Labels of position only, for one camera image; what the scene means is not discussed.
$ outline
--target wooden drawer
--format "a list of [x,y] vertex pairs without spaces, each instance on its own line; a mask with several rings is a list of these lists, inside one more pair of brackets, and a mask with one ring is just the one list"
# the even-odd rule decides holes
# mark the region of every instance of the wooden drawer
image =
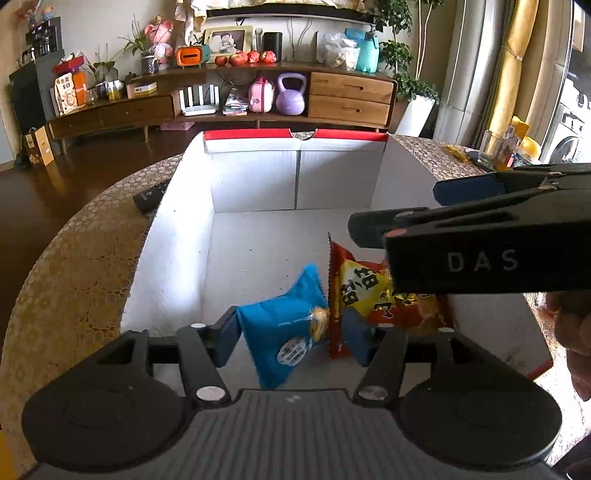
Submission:
[[308,104],[308,117],[346,120],[359,125],[369,124],[372,127],[381,128],[388,121],[389,111],[390,106],[385,103],[320,95],[310,95]]
[[129,100],[102,109],[105,127],[161,123],[174,117],[173,99],[170,96]]
[[394,84],[384,80],[319,72],[312,72],[310,78],[311,95],[368,100],[389,105],[393,91]]
[[103,119],[99,110],[92,110],[54,118],[49,125],[51,135],[59,140],[99,130],[103,128]]

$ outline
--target washing machine door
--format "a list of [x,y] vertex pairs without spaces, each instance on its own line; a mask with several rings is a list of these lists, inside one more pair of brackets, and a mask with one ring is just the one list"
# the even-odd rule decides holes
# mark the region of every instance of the washing machine door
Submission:
[[558,163],[572,163],[574,162],[574,156],[577,153],[577,147],[579,146],[579,137],[574,135],[565,137],[554,150],[550,153],[550,161],[548,163],[554,165]]

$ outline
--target open box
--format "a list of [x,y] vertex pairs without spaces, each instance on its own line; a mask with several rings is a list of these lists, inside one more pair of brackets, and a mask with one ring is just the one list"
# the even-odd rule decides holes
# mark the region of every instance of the open box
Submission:
[[[172,335],[192,323],[211,325],[232,305],[285,293],[309,263],[318,266],[327,292],[328,233],[357,259],[381,262],[382,250],[350,240],[349,216],[438,207],[436,181],[388,134],[318,130],[307,140],[287,129],[199,134],[154,218],[121,329]],[[458,331],[519,372],[534,378],[551,366],[523,295],[453,295],[449,303]],[[178,371],[155,372],[182,390]],[[258,388],[243,339],[220,374],[232,395]],[[332,361],[320,345],[284,386],[351,391],[362,375],[351,357]]]

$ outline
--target apple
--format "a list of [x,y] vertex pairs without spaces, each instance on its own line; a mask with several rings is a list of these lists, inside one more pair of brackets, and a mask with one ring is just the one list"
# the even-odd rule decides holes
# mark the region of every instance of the apple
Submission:
[[214,62],[218,67],[223,67],[226,63],[228,63],[228,57],[225,55],[220,55],[219,57],[216,57]]
[[230,65],[238,67],[244,65],[248,61],[248,55],[243,51],[237,51],[234,55],[230,55]]
[[256,50],[253,50],[248,54],[248,63],[258,63],[260,58],[261,54],[258,53]]
[[272,50],[265,50],[261,54],[261,62],[263,63],[275,63],[277,61],[277,57],[275,57],[275,53]]

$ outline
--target blue snack bag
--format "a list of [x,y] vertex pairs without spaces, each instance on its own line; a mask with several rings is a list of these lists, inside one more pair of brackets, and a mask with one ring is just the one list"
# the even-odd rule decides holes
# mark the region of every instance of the blue snack bag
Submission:
[[328,328],[328,307],[315,265],[279,297],[237,308],[261,388],[279,387]]

